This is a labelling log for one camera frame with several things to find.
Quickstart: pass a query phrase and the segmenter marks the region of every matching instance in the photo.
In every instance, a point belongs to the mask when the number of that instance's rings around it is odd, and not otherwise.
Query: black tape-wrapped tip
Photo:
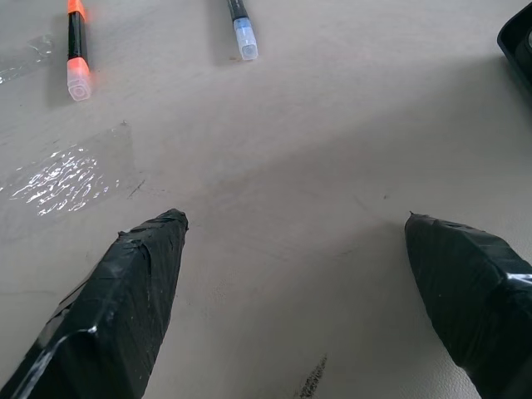
[[[432,326],[484,399],[532,398],[532,267],[503,240],[413,214],[412,272]]]
[[[233,22],[237,19],[248,17],[248,12],[246,11],[246,7],[244,7],[243,0],[227,0],[227,3],[229,4],[229,10],[231,11]]]
[[[187,226],[171,209],[120,233],[60,303],[0,398],[141,398],[170,322]]]

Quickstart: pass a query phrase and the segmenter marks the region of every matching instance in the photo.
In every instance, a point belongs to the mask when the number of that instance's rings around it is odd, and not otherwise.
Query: black electrical tape
[[[59,304],[0,399],[140,399],[170,323],[187,226],[171,209],[119,233]]]
[[[82,57],[89,63],[86,52],[85,19],[80,12],[68,14],[68,59]]]
[[[406,247],[432,327],[483,399],[532,398],[532,267],[503,239],[413,214]]]
[[[229,4],[229,10],[231,10],[231,18],[233,22],[240,18],[247,18],[248,12],[246,7],[244,7],[243,0],[227,0]]]

